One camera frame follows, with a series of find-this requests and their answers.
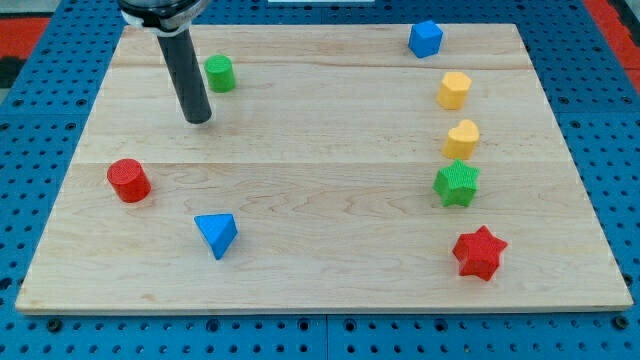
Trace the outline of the black silver robot wrist mount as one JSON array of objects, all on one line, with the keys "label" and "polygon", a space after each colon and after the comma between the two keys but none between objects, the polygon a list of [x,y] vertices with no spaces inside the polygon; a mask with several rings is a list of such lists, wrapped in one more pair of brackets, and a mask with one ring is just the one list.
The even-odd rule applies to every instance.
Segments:
[{"label": "black silver robot wrist mount", "polygon": [[131,26],[173,37],[187,30],[210,0],[118,0],[124,20]]}]

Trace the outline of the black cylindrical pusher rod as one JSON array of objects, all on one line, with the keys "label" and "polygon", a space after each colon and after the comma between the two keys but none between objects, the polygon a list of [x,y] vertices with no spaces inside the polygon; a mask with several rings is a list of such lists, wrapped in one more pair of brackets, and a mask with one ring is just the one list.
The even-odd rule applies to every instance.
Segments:
[{"label": "black cylindrical pusher rod", "polygon": [[212,108],[189,30],[173,37],[159,37],[158,43],[185,120],[190,124],[209,121]]}]

